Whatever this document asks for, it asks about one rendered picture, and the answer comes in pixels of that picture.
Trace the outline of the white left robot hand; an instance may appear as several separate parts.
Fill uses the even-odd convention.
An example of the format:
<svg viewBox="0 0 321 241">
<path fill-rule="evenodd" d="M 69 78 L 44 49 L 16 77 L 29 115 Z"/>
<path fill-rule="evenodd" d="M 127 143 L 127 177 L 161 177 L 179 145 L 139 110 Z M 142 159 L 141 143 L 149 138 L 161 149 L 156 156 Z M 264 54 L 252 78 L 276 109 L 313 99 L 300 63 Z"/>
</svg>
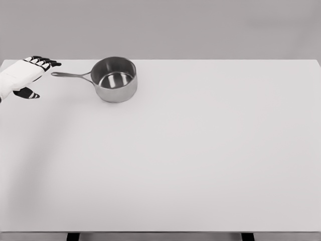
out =
<svg viewBox="0 0 321 241">
<path fill-rule="evenodd" d="M 24 99 L 38 99 L 40 95 L 29 88 L 29 85 L 40 79 L 50 68 L 61 66 L 56 60 L 41 56 L 30 56 L 18 60 L 4 71 L 8 78 L 14 83 L 14 95 Z"/>
</svg>

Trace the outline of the steel saucepan with long handle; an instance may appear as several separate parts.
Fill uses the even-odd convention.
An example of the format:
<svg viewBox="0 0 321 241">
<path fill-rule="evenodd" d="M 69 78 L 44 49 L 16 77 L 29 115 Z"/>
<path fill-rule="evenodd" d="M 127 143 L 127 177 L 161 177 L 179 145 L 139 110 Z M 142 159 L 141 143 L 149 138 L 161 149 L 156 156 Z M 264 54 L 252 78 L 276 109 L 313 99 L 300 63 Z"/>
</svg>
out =
<svg viewBox="0 0 321 241">
<path fill-rule="evenodd" d="M 90 82 L 96 94 L 105 102 L 121 103 L 131 99 L 138 87 L 135 64 L 124 57 L 107 57 L 83 74 L 53 72 L 55 77 L 82 78 Z"/>
</svg>

